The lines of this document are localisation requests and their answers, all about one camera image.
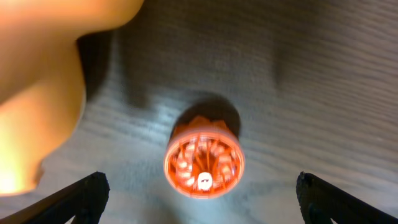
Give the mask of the orange turbine wheel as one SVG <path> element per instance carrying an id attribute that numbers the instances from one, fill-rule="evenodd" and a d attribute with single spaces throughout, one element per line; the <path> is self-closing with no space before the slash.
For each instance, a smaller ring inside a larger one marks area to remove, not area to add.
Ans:
<path id="1" fill-rule="evenodd" d="M 174 128 L 163 168 L 178 193 L 213 199 L 237 186 L 244 174 L 245 156 L 238 136 L 225 121 L 196 116 Z"/>

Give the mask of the orange toy dinosaur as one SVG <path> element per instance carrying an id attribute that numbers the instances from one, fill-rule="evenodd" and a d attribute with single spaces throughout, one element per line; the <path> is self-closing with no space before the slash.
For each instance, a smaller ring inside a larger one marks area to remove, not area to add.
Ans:
<path id="1" fill-rule="evenodd" d="M 84 111 L 78 38 L 120 27 L 143 0 L 1 2 L 1 195 L 34 190 Z"/>

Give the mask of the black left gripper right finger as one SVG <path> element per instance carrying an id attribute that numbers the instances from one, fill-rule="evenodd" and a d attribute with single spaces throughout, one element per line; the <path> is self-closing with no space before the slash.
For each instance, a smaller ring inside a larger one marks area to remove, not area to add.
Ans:
<path id="1" fill-rule="evenodd" d="M 305 224 L 397 224 L 397 218 L 306 172 L 297 177 L 296 194 Z"/>

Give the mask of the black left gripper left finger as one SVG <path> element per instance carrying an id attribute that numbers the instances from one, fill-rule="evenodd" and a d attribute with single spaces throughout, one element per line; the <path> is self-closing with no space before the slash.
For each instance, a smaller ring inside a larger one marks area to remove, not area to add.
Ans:
<path id="1" fill-rule="evenodd" d="M 54 194 L 1 219 L 1 224 L 98 224 L 109 199 L 106 175 L 94 172 Z"/>

